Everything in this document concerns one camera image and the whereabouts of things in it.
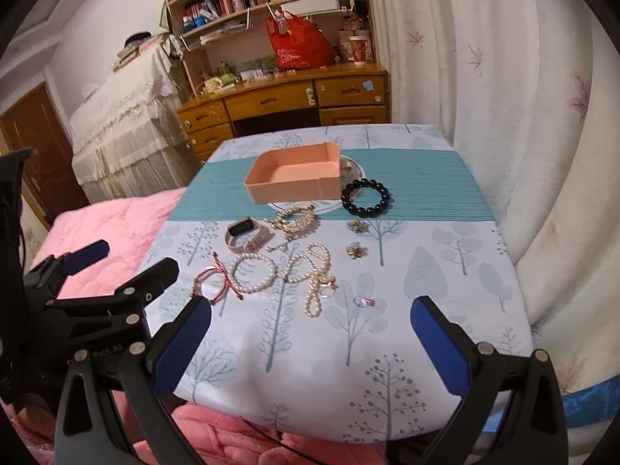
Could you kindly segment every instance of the red plastic bag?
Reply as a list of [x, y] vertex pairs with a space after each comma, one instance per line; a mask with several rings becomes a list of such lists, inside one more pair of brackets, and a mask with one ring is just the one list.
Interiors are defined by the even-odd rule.
[[334, 62], [336, 50], [314, 24], [291, 13], [287, 13], [286, 24], [287, 32], [280, 33], [273, 17], [265, 20], [280, 70], [320, 68]]

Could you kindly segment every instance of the black bead bracelet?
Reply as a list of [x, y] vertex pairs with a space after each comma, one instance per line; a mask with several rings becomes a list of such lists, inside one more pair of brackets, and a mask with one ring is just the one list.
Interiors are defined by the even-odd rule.
[[[359, 189], [360, 187], [367, 187], [371, 189], [375, 189], [379, 194], [381, 194], [381, 202], [372, 206], [371, 208], [359, 208], [355, 206], [351, 202], [351, 192]], [[362, 178], [361, 180], [353, 180], [353, 182], [349, 183], [344, 189], [342, 189], [342, 206], [351, 214], [357, 215], [361, 218], [374, 217], [388, 207], [390, 193], [387, 188], [376, 180], [368, 180], [367, 178]]]

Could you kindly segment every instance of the wooden drawer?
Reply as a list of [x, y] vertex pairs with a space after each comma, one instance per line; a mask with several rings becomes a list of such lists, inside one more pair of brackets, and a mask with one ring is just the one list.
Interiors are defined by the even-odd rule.
[[226, 99], [232, 121], [315, 106], [314, 87], [309, 80], [256, 89]]
[[234, 138], [230, 124], [220, 124], [215, 127], [207, 127], [187, 135], [188, 145], [200, 160], [206, 160], [201, 155], [211, 155], [222, 141]]
[[217, 126], [228, 122], [228, 115], [222, 100], [206, 103], [196, 108], [178, 111], [181, 127], [186, 133], [193, 133], [205, 127]]
[[383, 75], [356, 75], [319, 79], [316, 81], [316, 89], [321, 107], [386, 104], [385, 78]]
[[321, 108], [320, 123], [324, 126], [343, 124], [386, 124], [387, 107], [342, 107]]

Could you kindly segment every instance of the storage box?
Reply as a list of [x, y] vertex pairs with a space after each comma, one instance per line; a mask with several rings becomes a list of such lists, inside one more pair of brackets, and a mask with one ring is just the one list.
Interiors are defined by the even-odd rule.
[[282, 11], [290, 12], [298, 16], [340, 10], [340, 0], [297, 0], [281, 5]]
[[340, 147], [326, 142], [269, 150], [256, 158], [244, 183], [254, 203], [339, 199]]

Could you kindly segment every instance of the wooden desk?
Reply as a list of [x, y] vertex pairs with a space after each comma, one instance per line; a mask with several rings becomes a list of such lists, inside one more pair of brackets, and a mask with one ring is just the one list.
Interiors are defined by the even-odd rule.
[[305, 117], [287, 128], [306, 127], [308, 110], [316, 112], [324, 126], [390, 122], [388, 74], [379, 64], [345, 63], [300, 70], [201, 96], [177, 112], [189, 138], [188, 145], [204, 162], [222, 141], [253, 134], [242, 130], [244, 121], [300, 111]]

